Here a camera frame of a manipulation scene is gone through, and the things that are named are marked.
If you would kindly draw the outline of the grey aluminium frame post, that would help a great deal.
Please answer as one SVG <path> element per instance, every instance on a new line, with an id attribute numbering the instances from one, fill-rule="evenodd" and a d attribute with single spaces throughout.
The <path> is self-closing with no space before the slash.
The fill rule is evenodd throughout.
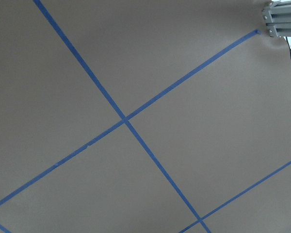
<path id="1" fill-rule="evenodd" d="M 291 37 L 291 0 L 271 1 L 261 13 L 270 37 Z"/>

